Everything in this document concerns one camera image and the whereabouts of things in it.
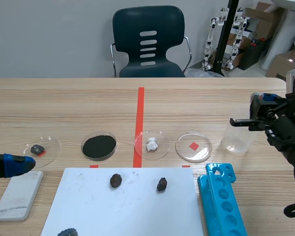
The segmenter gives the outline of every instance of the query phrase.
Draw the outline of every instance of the chair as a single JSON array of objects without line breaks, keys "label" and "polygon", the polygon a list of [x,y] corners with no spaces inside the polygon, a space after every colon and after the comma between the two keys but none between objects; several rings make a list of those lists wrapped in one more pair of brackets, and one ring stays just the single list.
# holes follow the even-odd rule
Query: chair
[{"label": "chair", "polygon": [[[175,6],[144,6],[117,11],[113,17],[115,43],[111,45],[114,74],[116,66],[113,46],[129,55],[129,63],[119,77],[185,77],[192,54],[182,11]],[[166,59],[166,52],[187,40],[190,59],[186,68]]]}]

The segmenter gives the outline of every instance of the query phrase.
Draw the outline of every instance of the red tape line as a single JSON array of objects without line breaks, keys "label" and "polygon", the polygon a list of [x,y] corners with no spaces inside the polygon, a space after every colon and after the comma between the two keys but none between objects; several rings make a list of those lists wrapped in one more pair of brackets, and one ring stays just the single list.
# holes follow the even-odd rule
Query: red tape line
[{"label": "red tape line", "polygon": [[[138,90],[138,105],[137,105],[137,120],[135,138],[143,132],[143,113],[144,113],[144,87],[139,87]],[[133,167],[142,167],[142,136],[137,139],[137,150],[134,149]]]}]

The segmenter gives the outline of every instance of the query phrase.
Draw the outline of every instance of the small rock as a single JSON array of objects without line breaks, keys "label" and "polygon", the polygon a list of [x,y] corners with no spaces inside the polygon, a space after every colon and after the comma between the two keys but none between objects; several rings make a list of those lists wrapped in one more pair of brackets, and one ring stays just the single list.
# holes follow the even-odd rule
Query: small rock
[{"label": "small rock", "polygon": [[161,178],[157,185],[157,190],[159,192],[164,191],[167,187],[167,180],[165,178]]},{"label": "small rock", "polygon": [[72,228],[62,231],[58,236],[78,236],[78,232]]},{"label": "small rock", "polygon": [[147,144],[147,151],[155,151],[157,150],[157,148],[158,148],[158,145],[154,141],[151,141]]},{"label": "small rock", "polygon": [[122,178],[119,174],[114,174],[111,178],[110,178],[110,185],[113,187],[113,188],[117,188],[121,185],[121,181],[122,181]]},{"label": "small rock", "polygon": [[44,147],[42,147],[41,145],[35,144],[34,146],[32,146],[30,148],[31,153],[35,154],[35,155],[40,155],[43,153],[43,151],[45,150]]}]

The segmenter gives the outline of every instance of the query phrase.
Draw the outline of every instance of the test tube rack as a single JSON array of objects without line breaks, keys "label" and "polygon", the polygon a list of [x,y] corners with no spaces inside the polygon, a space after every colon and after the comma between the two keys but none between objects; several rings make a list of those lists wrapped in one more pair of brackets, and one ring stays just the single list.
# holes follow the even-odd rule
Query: test tube rack
[{"label": "test tube rack", "polygon": [[247,236],[231,185],[235,181],[228,163],[208,163],[206,175],[198,177],[209,236]]}]

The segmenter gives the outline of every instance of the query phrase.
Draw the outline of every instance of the white cotton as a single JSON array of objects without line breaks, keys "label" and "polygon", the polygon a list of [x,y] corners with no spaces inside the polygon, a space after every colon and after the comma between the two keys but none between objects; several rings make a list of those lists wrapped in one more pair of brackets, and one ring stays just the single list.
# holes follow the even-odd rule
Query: white cotton
[{"label": "white cotton", "polygon": [[149,138],[149,139],[147,140],[147,143],[149,143],[149,142],[156,142],[156,138]]},{"label": "white cotton", "polygon": [[151,141],[147,144],[147,151],[155,151],[158,145],[155,141]]}]

